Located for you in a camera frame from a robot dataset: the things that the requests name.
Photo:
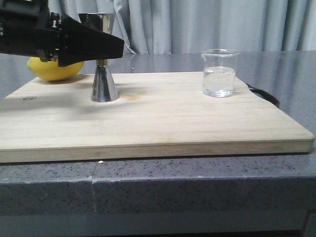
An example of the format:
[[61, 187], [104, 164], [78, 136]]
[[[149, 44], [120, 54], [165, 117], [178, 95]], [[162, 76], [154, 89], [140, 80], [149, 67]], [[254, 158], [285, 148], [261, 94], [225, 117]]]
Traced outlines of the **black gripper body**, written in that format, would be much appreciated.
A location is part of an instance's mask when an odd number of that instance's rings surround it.
[[63, 61], [63, 18], [50, 11], [47, 0], [0, 2], [0, 52]]

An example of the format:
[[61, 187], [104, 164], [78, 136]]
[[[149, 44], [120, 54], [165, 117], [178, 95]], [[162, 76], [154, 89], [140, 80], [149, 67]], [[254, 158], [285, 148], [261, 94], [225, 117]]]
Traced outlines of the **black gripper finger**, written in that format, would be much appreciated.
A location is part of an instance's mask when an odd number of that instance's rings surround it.
[[124, 40], [104, 32], [113, 28], [113, 13], [81, 13], [79, 17], [82, 23], [62, 15], [58, 66], [123, 56]]

